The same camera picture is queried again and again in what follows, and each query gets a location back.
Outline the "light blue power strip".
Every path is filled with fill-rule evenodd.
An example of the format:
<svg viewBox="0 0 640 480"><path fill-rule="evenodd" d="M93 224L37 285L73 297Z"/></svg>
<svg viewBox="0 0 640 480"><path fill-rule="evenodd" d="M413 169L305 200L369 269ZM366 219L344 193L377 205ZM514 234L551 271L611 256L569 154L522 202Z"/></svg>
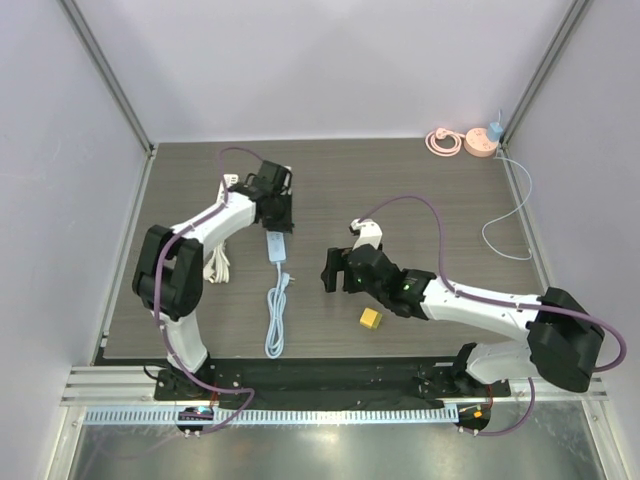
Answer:
<svg viewBox="0 0 640 480"><path fill-rule="evenodd" d="M267 254L268 259L276 268L276 284L266 296L269 311L269 325L266 333L264 352L269 359L277 359L284 351L285 327L284 312L287 304L286 289L291 282L289 273L283 270L287 261L286 243L284 234L281 232L267 231Z"/></svg>

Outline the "yellow plug adapter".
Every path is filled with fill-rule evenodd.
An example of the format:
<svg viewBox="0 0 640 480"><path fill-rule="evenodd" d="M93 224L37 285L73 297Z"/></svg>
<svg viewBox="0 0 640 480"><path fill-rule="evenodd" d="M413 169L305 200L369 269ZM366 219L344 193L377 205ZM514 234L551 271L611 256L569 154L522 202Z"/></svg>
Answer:
<svg viewBox="0 0 640 480"><path fill-rule="evenodd" d="M365 308L359 318L359 324L368 330L375 331L378 329L381 319L381 312L371 308Z"/></svg>

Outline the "white power strip with cord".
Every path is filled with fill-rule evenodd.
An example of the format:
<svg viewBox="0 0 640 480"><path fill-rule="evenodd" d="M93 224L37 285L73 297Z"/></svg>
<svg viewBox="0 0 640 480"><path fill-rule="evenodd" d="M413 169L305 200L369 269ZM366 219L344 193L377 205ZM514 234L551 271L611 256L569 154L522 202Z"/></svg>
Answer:
<svg viewBox="0 0 640 480"><path fill-rule="evenodd" d="M225 174L224 181L220 182L218 189L218 201L224 197L224 184L228 187L237 184L239 176L237 174ZM228 283L230 279L230 261L225 252L226 243L218 244L211 255L211 258L205 263L203 268L203 279L211 284Z"/></svg>

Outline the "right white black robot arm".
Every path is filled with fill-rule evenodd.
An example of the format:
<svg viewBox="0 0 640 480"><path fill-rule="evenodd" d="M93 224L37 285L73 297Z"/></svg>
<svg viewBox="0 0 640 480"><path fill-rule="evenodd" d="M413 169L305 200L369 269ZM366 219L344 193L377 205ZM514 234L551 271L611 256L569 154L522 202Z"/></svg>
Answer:
<svg viewBox="0 0 640 480"><path fill-rule="evenodd" d="M603 328L562 289L512 295L448 283L433 272L401 269L369 244L328 249L320 278L326 292L365 292L399 317L457 322L504 336L502 343L471 342L459 351L451 383L466 396L533 375L584 393L604 340Z"/></svg>

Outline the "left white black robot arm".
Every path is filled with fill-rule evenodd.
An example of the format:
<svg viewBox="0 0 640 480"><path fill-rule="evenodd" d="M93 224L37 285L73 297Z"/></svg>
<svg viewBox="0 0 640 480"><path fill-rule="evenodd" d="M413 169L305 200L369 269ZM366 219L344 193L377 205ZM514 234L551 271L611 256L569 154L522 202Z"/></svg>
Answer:
<svg viewBox="0 0 640 480"><path fill-rule="evenodd" d="M205 397L212 375L196 308L204 286L205 261L237 232L261 225L269 238L293 232L292 170L263 161L256 173L232 184L222 181L216 202L172 227L154 225L145 234L132 289L154 316L166 339L169 363L182 371L177 387L188 398Z"/></svg>

